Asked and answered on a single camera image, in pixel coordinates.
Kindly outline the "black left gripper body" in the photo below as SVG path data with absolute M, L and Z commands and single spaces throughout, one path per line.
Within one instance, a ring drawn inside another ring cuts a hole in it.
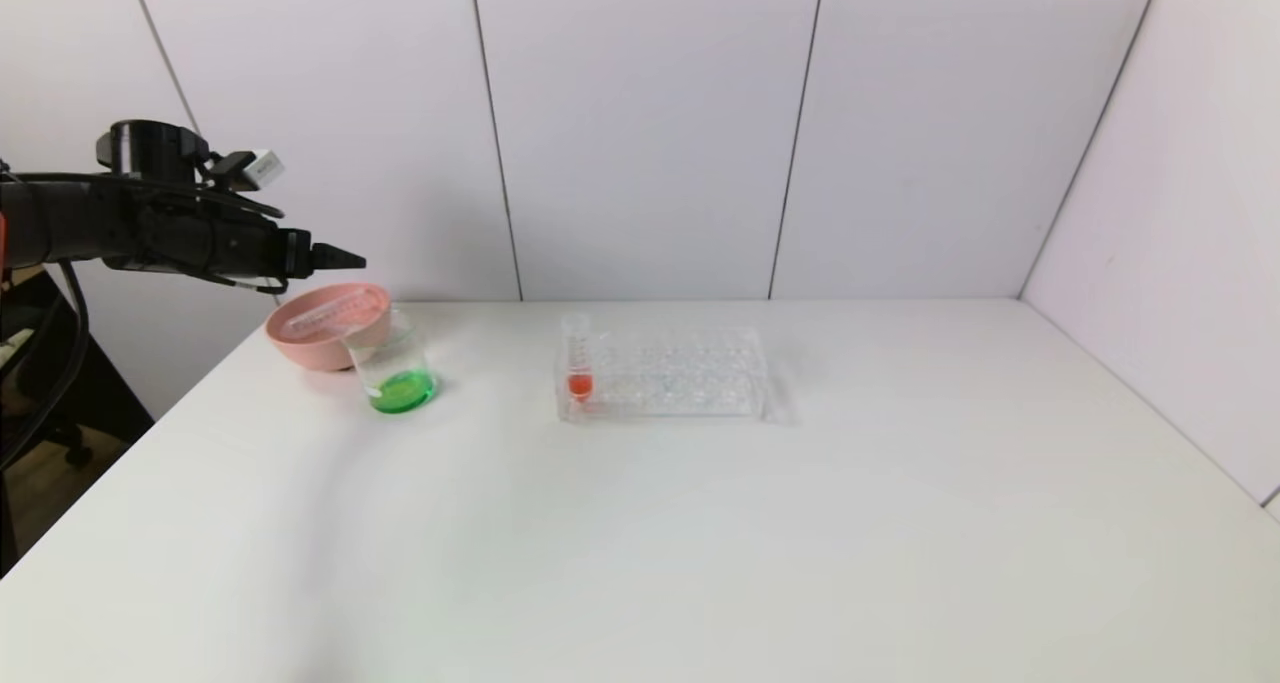
M 215 221 L 207 272 L 223 278 L 305 278 L 308 233 L 270 221 Z

